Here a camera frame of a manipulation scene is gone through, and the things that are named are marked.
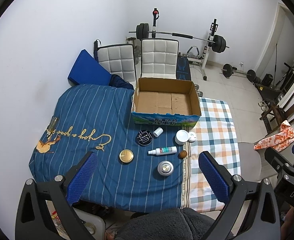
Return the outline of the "brown walnut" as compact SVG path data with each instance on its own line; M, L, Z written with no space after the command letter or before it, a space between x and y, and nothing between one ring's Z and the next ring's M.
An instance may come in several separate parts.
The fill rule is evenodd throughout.
M179 159L184 159L187 157L187 152L186 151L181 151L178 155Z

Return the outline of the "silver round tin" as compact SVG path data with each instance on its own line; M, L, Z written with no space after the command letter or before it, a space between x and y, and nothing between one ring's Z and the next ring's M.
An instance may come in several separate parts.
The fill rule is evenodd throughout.
M168 177L174 171L174 166L169 161L162 161L157 166L158 173L163 177Z

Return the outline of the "gold round tin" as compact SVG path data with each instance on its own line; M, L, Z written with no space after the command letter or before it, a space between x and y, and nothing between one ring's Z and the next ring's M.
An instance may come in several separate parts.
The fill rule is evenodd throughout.
M133 161L134 154L131 150L125 149L119 153L119 159L122 163L128 164Z

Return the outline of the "white round jar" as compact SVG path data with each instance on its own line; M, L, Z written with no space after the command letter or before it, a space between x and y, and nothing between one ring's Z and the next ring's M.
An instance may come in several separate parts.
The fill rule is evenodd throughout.
M184 129L180 129L177 131L174 140L177 144L183 145L189 141L189 133Z

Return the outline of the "white green spray bottle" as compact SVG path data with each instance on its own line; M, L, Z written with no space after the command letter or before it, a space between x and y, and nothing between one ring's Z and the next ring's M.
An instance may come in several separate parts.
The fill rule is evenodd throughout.
M154 150L148 151L148 155L169 155L169 154L175 154L177 153L177 147L162 147L162 148L156 148Z

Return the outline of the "small white pill bottle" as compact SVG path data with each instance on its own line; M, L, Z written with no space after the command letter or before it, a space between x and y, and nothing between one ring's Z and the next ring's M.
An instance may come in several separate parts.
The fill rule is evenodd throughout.
M153 131L153 136L154 137L159 137L163 133L163 129L161 127L157 128L156 130Z

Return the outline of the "black round patterned tin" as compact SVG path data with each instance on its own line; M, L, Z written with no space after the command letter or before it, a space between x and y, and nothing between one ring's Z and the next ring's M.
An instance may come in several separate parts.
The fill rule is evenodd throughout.
M152 140L153 140L153 134L147 129L140 130L137 133L136 143L140 146L147 146L152 142Z

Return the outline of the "cardboard box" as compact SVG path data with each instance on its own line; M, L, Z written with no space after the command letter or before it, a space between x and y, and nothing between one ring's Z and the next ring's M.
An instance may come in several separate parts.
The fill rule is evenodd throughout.
M201 116L195 84L141 77L133 94L131 115L136 124L193 127Z

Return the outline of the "orange white floral cloth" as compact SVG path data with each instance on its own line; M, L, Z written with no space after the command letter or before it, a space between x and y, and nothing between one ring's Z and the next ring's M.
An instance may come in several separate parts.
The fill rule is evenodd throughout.
M254 145L253 149L257 151L271 147L274 150L281 152L292 143L294 143L294 128L287 120L285 120L280 125L279 133L261 139Z

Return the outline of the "blue striped bedsheet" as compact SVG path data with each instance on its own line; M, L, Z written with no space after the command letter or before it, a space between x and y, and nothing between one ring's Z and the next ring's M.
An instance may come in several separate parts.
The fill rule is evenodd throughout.
M59 122L52 135L42 135L32 153L29 168L38 182L64 175L89 151L98 156L98 166L82 193L82 200L132 212L150 213L182 205L183 164L178 155L148 155L148 151L176 143L177 127L165 126L163 133L147 146L136 143L140 130L131 116L133 91L98 85L78 85L58 99L54 117ZM133 161L122 163L119 153L131 150ZM157 166L169 161L174 171L161 176Z

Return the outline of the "dumbbell on floor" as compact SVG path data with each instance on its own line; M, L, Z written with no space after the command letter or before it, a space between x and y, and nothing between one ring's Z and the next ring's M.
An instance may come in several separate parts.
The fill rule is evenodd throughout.
M197 95L198 97L203 97L203 92L199 90L199 85L198 84L195 84L195 89L197 91Z

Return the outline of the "barbell on floor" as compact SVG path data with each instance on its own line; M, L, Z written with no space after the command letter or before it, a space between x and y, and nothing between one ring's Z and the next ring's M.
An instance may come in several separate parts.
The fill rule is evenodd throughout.
M232 65L226 63L223 65L222 74L225 78L230 78L234 74L240 74L245 76L250 82L254 82L257 78L257 75L254 70L250 69L246 73L238 70L236 67L233 67Z

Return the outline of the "dark blue cloth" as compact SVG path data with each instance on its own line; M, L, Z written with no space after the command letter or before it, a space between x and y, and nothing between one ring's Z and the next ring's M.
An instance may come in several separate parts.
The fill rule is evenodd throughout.
M116 74L111 75L109 86L134 90L134 87L131 83L125 81L123 78L121 78L120 76Z

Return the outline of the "left white padded chair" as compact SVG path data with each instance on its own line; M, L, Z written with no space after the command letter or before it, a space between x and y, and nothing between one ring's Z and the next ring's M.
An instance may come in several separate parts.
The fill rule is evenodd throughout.
M112 44L99 46L94 42L95 60L109 73L118 75L135 86L137 81L134 47L132 44Z

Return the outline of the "right white padded chair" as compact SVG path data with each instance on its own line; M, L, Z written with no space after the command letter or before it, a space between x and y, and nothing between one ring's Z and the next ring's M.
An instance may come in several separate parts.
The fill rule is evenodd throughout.
M176 79L178 52L177 40L142 39L140 77Z

